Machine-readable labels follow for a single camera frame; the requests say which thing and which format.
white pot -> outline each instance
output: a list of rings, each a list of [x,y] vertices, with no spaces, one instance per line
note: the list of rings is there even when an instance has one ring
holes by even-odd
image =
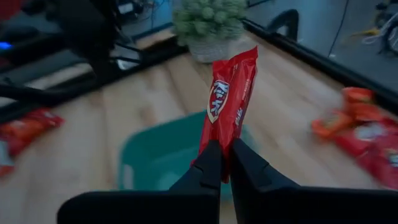
[[[188,40],[187,45],[192,57],[199,62],[211,63],[228,57],[228,40],[214,40],[211,42]]]

green bin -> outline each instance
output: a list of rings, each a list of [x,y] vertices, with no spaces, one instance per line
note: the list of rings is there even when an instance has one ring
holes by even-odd
[[[197,157],[205,115],[206,112],[191,114],[131,136],[120,156],[119,189],[169,189]],[[246,127],[241,139],[255,149]],[[221,184],[221,199],[231,198],[231,186]]]

green plant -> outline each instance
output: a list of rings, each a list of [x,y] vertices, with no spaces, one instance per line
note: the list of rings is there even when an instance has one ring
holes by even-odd
[[[243,33],[246,0],[181,0],[173,11],[175,33],[180,45],[188,40],[237,39]]]

blue light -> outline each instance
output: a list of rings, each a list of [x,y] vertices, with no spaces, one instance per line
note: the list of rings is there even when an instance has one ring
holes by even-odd
[[[11,44],[8,44],[7,42],[0,42],[0,49],[6,50],[10,49],[12,47]]]

potted plant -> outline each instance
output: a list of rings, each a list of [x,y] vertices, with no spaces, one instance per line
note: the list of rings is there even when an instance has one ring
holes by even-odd
[[[225,59],[230,40],[243,33],[245,8],[246,0],[181,0],[173,11],[178,43],[197,61]]]

